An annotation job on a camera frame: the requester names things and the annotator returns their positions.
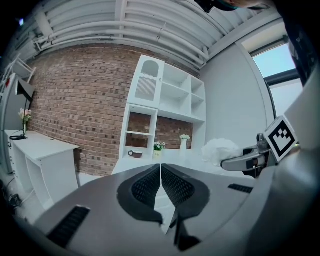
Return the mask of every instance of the white desk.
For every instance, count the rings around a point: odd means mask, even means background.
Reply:
[[[78,188],[74,164],[77,145],[27,131],[23,140],[10,140],[21,132],[5,130],[9,140],[11,166],[17,183],[25,192],[33,189],[47,210]]]

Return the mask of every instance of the white vase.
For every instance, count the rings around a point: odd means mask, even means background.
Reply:
[[[26,133],[27,133],[27,124],[24,123],[23,124],[23,135],[26,135]]]
[[[187,139],[182,138],[181,139],[181,145],[180,145],[180,156],[185,157],[187,153]]]
[[[161,158],[161,156],[162,156],[162,151],[156,151],[156,150],[153,151],[153,158],[154,159]]]

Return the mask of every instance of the white plastic bag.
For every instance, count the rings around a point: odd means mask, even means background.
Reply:
[[[202,148],[202,160],[220,166],[222,160],[243,156],[244,151],[231,140],[214,138]]]

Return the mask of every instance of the small plant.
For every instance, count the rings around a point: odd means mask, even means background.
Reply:
[[[161,151],[165,148],[166,148],[166,143],[164,143],[164,142],[158,141],[158,142],[155,142],[153,145],[154,151]]]
[[[26,124],[32,117],[31,117],[31,110],[24,110],[23,108],[20,109],[18,113],[19,117],[21,118],[23,124]]]
[[[186,135],[186,134],[182,134],[182,135],[180,136],[180,139],[181,139],[181,140],[190,140],[190,136],[189,136],[189,135]]]
[[[32,118],[31,116],[31,110],[24,110],[23,108],[20,109],[20,112],[18,113],[19,117],[22,120],[23,124],[23,135],[27,132],[27,122]]]

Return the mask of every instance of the sky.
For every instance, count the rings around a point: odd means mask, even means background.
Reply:
[[[288,44],[281,45],[266,51],[253,58],[263,78],[296,68],[292,60]],[[271,94],[276,110],[276,115],[282,116],[301,94],[303,87],[301,81],[292,81],[285,86],[271,86]]]
[[[253,58],[263,78],[296,68],[288,44],[266,51]]]

